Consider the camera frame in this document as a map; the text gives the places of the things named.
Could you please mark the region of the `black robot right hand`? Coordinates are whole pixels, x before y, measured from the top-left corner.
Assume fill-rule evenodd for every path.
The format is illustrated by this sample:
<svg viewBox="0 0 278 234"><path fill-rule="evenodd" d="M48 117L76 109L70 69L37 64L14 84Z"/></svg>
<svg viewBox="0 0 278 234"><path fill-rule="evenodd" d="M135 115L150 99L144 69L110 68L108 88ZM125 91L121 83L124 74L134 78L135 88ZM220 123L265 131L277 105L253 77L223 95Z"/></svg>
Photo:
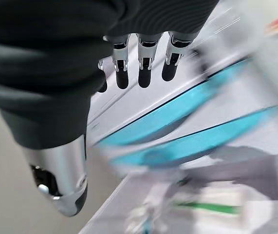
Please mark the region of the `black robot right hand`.
<svg viewBox="0 0 278 234"><path fill-rule="evenodd" d="M194 39L215 0L0 0L0 113L37 188L65 216L88 190L86 130L98 63L123 36Z"/></svg>

